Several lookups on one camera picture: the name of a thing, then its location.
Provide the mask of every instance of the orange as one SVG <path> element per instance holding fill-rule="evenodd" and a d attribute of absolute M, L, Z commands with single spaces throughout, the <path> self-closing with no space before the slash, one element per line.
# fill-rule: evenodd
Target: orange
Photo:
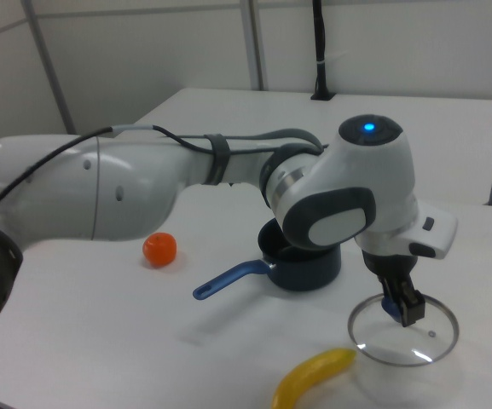
<path fill-rule="evenodd" d="M 169 233 L 153 233 L 143 243 L 143 255 L 155 267 L 170 264 L 176 258 L 177 243 Z"/>

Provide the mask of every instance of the saucepan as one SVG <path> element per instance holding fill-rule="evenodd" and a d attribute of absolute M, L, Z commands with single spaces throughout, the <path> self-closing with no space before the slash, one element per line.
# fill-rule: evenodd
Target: saucepan
<path fill-rule="evenodd" d="M 205 300 L 248 274 L 266 274 L 279 287 L 289 291 L 312 291 L 331 283 L 340 271 L 340 246 L 322 251 L 306 251 L 292 246 L 276 219 L 265 224 L 258 235 L 263 258 L 243 262 L 193 291 Z"/>

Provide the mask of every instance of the black cable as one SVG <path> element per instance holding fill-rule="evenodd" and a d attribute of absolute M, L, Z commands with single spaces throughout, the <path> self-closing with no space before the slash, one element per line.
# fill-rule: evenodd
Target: black cable
<path fill-rule="evenodd" d="M 103 134 L 108 134 L 113 132 L 113 128 L 107 127 L 107 128 L 101 128 L 100 130 L 96 130 L 94 132 L 91 132 L 86 135 L 82 135 L 79 138 L 75 138 L 71 142 L 68 142 L 65 145 L 62 145 L 58 149 L 55 149 L 53 152 L 49 153 L 47 156 L 42 158 L 41 160 L 37 161 L 33 166 L 29 167 L 24 173 L 22 173 L 20 176 L 18 176 L 16 179 L 14 179 L 4 190 L 0 192 L 0 202 L 9 194 L 11 193 L 18 185 L 20 185 L 24 180 L 26 180 L 28 177 L 33 175 L 33 172 L 35 172 L 37 169 L 39 169 L 41 166 L 49 162 L 51 159 L 55 158 L 58 156 L 60 153 L 66 151 L 70 147 L 74 147 L 75 145 L 78 145 L 82 141 L 86 141 L 87 139 L 93 138 L 95 136 L 103 135 Z"/>
<path fill-rule="evenodd" d="M 169 130 L 166 130 L 166 129 L 164 129 L 160 126 L 157 126 L 157 125 L 153 125 L 153 130 L 160 132 L 164 136 L 172 139 L 173 141 L 179 143 L 180 145 L 182 145 L 183 147 L 186 147 L 187 149 L 190 149 L 191 151 L 199 152 L 199 153 L 206 153 L 209 155 L 214 154 L 212 149 L 206 149 L 203 147 L 198 147 L 198 146 L 194 145 L 193 143 L 185 141 L 185 139 L 184 139 L 184 138 L 194 138 L 194 139 L 204 138 L 204 136 L 181 137 L 181 136 L 174 135 Z M 5 197 L 7 197 L 7 195 L 9 195 L 9 193 L 11 193 L 23 181 L 25 181 L 28 177 L 33 175 L 33 173 L 36 170 L 38 170 L 41 166 L 43 166 L 44 164 L 46 164 L 47 162 L 49 162 L 50 160 L 52 160 L 53 158 L 58 156 L 60 153 L 66 151 L 70 147 L 74 147 L 75 145 L 78 145 L 79 143 L 81 143 L 83 141 L 87 141 L 90 138 L 94 138 L 96 136 L 100 136 L 100 135 L 104 135 L 104 134 L 110 134 L 112 132 L 113 132 L 113 128 L 110 126 L 106 127 L 106 128 L 101 128 L 99 130 L 95 130 L 94 132 L 90 132 L 89 134 L 81 135 L 81 136 L 73 139 L 72 141 L 68 142 L 67 144 L 62 145 L 61 147 L 55 149 L 54 151 L 52 151 L 51 153 L 49 153 L 45 157 L 38 160 L 34 165 L 30 166 L 24 173 L 22 173 L 20 176 L 18 176 L 16 179 L 14 179 L 10 184 L 8 184 L 8 186 L 0 192 L 0 202 Z M 307 141 L 309 143 L 313 143 L 316 146 L 316 144 L 314 142 L 309 141 L 307 138 L 302 137 L 302 136 L 296 136 L 295 135 L 295 136 L 292 136 L 291 138 L 304 140 L 304 141 Z M 267 139 L 267 140 L 269 140 L 269 139 L 286 139 L 286 137 L 283 135 L 269 135 L 269 136 L 263 138 L 263 137 L 260 137 L 260 135 L 254 135 L 254 136 L 246 136 L 243 138 L 238 137 L 238 136 L 229 136 L 228 139 L 230 139 L 230 140 L 231 139 L 247 139 L 247 140 Z M 275 152 L 276 149 L 278 149 L 278 147 L 264 147 L 264 148 L 241 149 L 241 150 L 239 149 L 236 151 L 231 151 L 230 155 L 243 155 L 243 154 L 252 154 L 252 153 L 270 153 L 270 152 Z"/>

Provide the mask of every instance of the toy orange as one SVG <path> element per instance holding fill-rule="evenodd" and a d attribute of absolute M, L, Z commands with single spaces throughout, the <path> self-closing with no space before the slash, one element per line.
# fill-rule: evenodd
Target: toy orange
<path fill-rule="evenodd" d="M 143 243 L 143 255 L 155 267 L 170 264 L 176 253 L 176 239 L 169 233 L 153 233 Z"/>

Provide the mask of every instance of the white wall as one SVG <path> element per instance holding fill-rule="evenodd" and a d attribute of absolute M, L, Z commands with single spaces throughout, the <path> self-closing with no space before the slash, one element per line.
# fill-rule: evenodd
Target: white wall
<path fill-rule="evenodd" d="M 63 131 L 20 1 L 0 0 L 0 137 Z"/>
<path fill-rule="evenodd" d="M 252 87 L 239 0 L 33 5 L 78 132 L 135 122 L 184 87 Z"/>
<path fill-rule="evenodd" d="M 259 4 L 266 83 L 311 92 L 311 2 Z M 492 0 L 326 1 L 329 88 L 343 94 L 492 99 Z"/>

